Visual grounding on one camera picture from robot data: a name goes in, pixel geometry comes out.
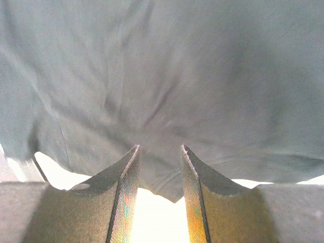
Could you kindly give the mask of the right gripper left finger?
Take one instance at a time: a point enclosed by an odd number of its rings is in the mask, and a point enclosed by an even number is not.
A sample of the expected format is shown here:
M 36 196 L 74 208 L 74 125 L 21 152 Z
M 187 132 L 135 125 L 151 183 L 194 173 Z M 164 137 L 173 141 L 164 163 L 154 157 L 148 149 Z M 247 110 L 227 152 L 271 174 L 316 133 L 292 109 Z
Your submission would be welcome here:
M 130 242 L 140 174 L 139 145 L 70 190 L 47 186 L 23 242 Z

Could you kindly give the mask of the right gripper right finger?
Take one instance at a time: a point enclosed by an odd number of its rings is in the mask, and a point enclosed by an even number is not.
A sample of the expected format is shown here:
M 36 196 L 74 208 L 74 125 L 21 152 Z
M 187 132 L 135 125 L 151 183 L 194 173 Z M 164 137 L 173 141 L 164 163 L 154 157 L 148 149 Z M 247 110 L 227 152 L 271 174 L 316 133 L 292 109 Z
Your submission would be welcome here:
M 181 146 L 182 186 L 190 242 L 278 242 L 261 193 L 243 187 Z

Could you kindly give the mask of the black t shirt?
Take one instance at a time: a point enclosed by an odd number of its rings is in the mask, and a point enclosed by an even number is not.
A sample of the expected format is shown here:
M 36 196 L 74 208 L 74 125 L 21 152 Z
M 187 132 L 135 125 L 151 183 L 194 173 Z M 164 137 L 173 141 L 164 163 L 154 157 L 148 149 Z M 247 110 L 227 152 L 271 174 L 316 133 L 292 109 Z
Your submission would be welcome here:
M 187 145 L 231 179 L 323 174 L 323 1 L 1 1 L 1 145 L 94 175 L 134 145 L 182 197 Z

